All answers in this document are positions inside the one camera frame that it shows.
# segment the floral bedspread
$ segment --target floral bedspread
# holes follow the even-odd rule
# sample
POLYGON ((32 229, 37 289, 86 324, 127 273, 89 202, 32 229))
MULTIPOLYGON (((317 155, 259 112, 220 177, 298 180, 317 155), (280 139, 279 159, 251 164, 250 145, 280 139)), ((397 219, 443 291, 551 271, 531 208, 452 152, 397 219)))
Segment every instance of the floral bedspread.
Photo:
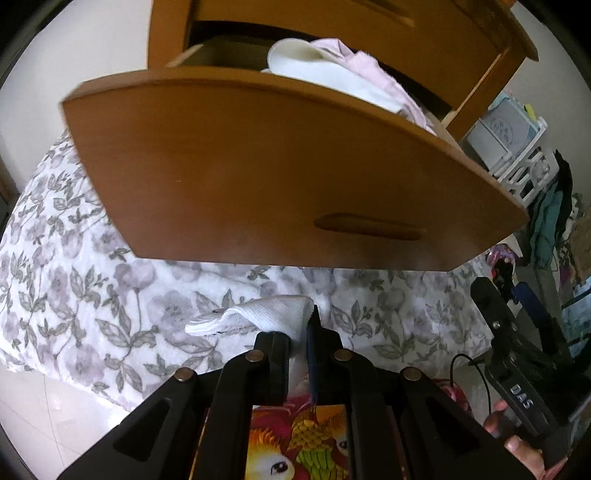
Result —
POLYGON ((469 297, 483 256, 450 273, 274 267, 137 258, 109 220, 67 133, 39 164, 0 243, 0 358, 130 410, 180 365, 220 368, 256 330, 191 337, 195 315, 303 294, 376 366, 445 375, 491 334, 469 297))

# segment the silver bolt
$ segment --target silver bolt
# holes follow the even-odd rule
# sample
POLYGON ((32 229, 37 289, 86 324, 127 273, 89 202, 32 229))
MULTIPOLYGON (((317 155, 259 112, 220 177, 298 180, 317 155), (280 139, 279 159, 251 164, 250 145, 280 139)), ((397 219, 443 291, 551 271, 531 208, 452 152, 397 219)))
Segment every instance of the silver bolt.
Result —
POLYGON ((260 350, 249 350, 246 352, 246 360, 255 364, 265 358, 265 354, 260 350))
POLYGON ((174 377, 181 383, 187 383, 193 378, 193 375, 195 375, 195 371, 189 367, 177 368, 174 373, 174 377))
POLYGON ((417 380, 420 380, 423 376, 423 372, 421 372, 418 368, 414 367, 405 368, 402 374, 404 375, 404 378, 411 382, 416 382, 417 380))
POLYGON ((353 358, 353 352, 346 348, 341 348, 334 353, 334 357, 339 362, 348 362, 353 358))

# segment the tile floor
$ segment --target tile floor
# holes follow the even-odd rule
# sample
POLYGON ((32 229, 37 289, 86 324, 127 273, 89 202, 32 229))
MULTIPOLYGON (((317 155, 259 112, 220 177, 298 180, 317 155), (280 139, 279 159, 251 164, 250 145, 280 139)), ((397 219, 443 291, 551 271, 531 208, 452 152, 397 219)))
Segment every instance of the tile floor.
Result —
POLYGON ((127 412, 71 385, 0 365, 0 423, 39 480, 57 476, 127 412))

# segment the pink cloth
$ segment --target pink cloth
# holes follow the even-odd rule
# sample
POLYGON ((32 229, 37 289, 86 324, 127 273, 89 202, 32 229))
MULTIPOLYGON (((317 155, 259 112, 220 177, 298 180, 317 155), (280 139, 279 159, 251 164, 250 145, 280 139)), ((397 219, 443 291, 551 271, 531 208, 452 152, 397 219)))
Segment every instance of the pink cloth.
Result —
POLYGON ((404 110, 400 112, 410 122, 424 128, 435 135, 431 125, 420 107, 415 103, 411 96, 402 88, 402 86, 390 75, 381 69, 378 61, 364 51, 353 53, 347 45, 338 38, 321 38, 310 42, 317 48, 329 52, 335 61, 354 72, 365 80, 371 82, 376 87, 395 98, 405 105, 404 110))

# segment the cartoon character print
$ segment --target cartoon character print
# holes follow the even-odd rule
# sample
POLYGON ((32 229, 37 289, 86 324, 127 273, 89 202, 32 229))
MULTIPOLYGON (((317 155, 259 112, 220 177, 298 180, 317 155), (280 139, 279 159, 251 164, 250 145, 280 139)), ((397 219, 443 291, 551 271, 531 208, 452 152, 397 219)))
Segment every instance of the cartoon character print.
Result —
POLYGON ((253 411, 246 480, 346 480, 343 405, 314 406, 309 395, 253 411))

